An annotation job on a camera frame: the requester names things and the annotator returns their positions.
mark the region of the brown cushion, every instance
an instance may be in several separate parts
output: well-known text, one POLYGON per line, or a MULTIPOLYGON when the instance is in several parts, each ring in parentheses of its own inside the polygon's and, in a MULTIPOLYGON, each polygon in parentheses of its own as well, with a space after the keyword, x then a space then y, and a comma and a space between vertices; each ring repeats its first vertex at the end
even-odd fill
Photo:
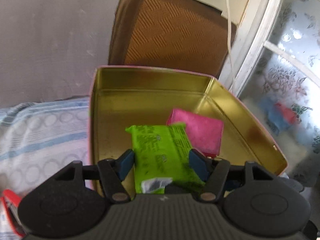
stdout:
MULTIPOLYGON (((110 65, 142 65, 218 77, 227 50, 227 20, 195 0, 121 0, 110 65)), ((232 25, 232 40, 236 26, 232 25)))

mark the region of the green package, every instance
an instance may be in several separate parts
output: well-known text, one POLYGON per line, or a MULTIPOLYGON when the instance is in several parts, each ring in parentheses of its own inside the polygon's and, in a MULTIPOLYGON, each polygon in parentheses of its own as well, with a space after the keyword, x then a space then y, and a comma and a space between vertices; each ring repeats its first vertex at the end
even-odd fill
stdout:
POLYGON ((202 188, 204 183, 189 167, 192 146, 184 123, 133 125, 126 131, 132 134, 137 194, 163 194, 164 187, 171 182, 190 191, 202 188))

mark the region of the blue striped blanket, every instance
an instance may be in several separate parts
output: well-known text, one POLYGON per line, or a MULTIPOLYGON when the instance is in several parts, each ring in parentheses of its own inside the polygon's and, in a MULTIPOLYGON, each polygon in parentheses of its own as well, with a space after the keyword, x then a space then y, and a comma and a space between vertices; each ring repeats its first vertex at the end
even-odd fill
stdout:
MULTIPOLYGON (((89 164, 88 98, 0 109, 0 194, 21 196, 73 160, 89 164)), ((0 207, 0 239, 18 239, 0 207)))

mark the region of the pink box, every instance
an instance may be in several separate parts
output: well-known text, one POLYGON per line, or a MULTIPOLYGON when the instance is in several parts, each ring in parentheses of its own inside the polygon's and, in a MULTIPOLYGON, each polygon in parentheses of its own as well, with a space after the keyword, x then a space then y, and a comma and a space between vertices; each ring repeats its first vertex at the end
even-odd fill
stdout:
POLYGON ((201 116, 182 109, 173 109, 167 125, 184 122, 186 133, 193 148, 206 157, 214 158, 220 153, 223 122, 221 120, 201 116))

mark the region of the white cable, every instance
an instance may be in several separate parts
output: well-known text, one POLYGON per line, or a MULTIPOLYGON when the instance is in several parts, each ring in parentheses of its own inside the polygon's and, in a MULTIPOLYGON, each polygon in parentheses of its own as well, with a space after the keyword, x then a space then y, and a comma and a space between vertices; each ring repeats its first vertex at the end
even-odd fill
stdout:
POLYGON ((236 75, 233 71, 233 65, 231 60, 231 16, 230 16, 230 4, 229 0, 226 0, 227 4, 227 15, 228 15, 228 40, 227 40, 227 46, 228 46, 228 53, 229 53, 229 59, 230 59, 230 67, 231 67, 231 74, 232 74, 232 89, 231 92, 233 93, 234 86, 236 85, 236 75))

